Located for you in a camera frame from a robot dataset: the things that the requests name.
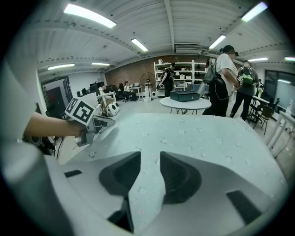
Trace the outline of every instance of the glass wall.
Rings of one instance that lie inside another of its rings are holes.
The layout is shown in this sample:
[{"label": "glass wall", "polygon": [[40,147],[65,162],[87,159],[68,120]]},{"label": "glass wall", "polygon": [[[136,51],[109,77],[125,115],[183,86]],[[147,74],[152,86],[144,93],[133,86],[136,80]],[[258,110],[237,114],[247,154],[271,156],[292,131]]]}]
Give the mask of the glass wall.
[{"label": "glass wall", "polygon": [[295,75],[280,71],[265,71],[264,92],[270,97],[280,98],[279,106],[286,109],[293,100],[292,112],[295,112]]}]

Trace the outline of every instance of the black pants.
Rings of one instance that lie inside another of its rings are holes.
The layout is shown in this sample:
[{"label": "black pants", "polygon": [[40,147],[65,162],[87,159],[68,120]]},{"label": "black pants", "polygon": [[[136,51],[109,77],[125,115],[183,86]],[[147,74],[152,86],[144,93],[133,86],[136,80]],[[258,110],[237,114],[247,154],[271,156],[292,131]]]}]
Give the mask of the black pants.
[{"label": "black pants", "polygon": [[173,82],[171,81],[165,81],[165,97],[170,97],[170,92],[173,90]]},{"label": "black pants", "polygon": [[203,115],[226,116],[229,105],[228,92],[225,83],[211,82],[209,85],[211,107],[207,108]]},{"label": "black pants", "polygon": [[242,101],[244,100],[244,106],[243,106],[243,112],[242,112],[242,119],[246,120],[248,112],[249,112],[249,106],[252,100],[252,96],[247,95],[247,94],[243,94],[243,93],[239,93],[237,92],[236,94],[236,102],[234,104],[234,106],[232,107],[231,110],[231,117],[234,117],[235,113],[237,112],[237,110],[239,109]]}]

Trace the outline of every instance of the fluorescent light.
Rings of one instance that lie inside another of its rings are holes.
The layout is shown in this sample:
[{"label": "fluorescent light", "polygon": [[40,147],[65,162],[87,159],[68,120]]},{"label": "fluorescent light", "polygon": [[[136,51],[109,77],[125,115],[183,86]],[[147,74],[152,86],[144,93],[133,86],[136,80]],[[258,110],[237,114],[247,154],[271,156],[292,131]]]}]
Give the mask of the fluorescent light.
[{"label": "fluorescent light", "polygon": [[51,66],[48,67],[48,70],[54,70],[54,69],[58,69],[58,68],[63,68],[63,67],[70,67],[70,66],[74,66],[75,64],[66,64],[66,65],[55,65],[55,66]]},{"label": "fluorescent light", "polygon": [[264,58],[256,58],[256,59],[250,59],[248,60],[249,62],[252,62],[252,61],[267,61],[268,58],[264,57]]},{"label": "fluorescent light", "polygon": [[209,49],[215,48],[226,36],[221,35],[210,47]]},{"label": "fluorescent light", "polygon": [[79,17],[84,17],[86,19],[93,20],[97,23],[103,24],[109,28],[112,28],[116,25],[115,22],[113,22],[113,21],[111,21],[111,20],[109,20],[109,19],[107,19],[95,12],[92,12],[88,9],[85,9],[80,6],[72,5],[72,4],[68,4],[68,6],[64,10],[64,13],[79,16]]},{"label": "fluorescent light", "polygon": [[252,8],[245,16],[242,17],[242,21],[248,22],[258,14],[262,13],[267,8],[264,2],[259,3],[257,6]]},{"label": "fluorescent light", "polygon": [[290,81],[287,81],[287,80],[283,80],[283,79],[278,79],[279,82],[283,82],[283,83],[288,83],[288,84],[291,84]]},{"label": "fluorescent light", "polygon": [[105,65],[105,66],[109,66],[110,64],[106,64],[106,63],[98,63],[98,62],[93,62],[91,63],[92,65]]},{"label": "fluorescent light", "polygon": [[285,57],[286,61],[295,61],[295,57]]},{"label": "fluorescent light", "polygon": [[138,46],[142,51],[147,52],[148,49],[143,46],[137,39],[131,39],[131,42],[133,42],[136,46]]}]

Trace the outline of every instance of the ceiling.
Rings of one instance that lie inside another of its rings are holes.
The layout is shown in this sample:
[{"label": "ceiling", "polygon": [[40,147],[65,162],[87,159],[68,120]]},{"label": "ceiling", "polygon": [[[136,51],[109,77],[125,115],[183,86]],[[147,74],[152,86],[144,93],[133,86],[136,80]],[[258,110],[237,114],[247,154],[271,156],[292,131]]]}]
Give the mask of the ceiling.
[{"label": "ceiling", "polygon": [[[68,3],[79,5],[117,23],[112,29],[64,13]],[[18,35],[19,56],[34,56],[41,80],[61,74],[106,71],[155,55],[173,54],[174,44],[193,43],[208,48],[227,35],[212,53],[231,44],[238,60],[268,57],[284,62],[292,46],[268,10],[247,23],[241,16],[255,0],[47,0],[25,21]],[[148,48],[141,52],[130,40]],[[111,68],[91,65],[110,63]],[[74,67],[48,71],[51,65]]]}]

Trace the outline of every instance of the black box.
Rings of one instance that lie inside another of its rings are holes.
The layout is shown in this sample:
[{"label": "black box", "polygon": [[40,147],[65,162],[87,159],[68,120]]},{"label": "black box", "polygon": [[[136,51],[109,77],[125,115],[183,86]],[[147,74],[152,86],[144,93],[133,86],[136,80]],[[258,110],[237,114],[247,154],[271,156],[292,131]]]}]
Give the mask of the black box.
[{"label": "black box", "polygon": [[195,101],[200,99],[200,94],[192,90],[177,91],[177,92],[171,91],[170,98],[180,102]]}]

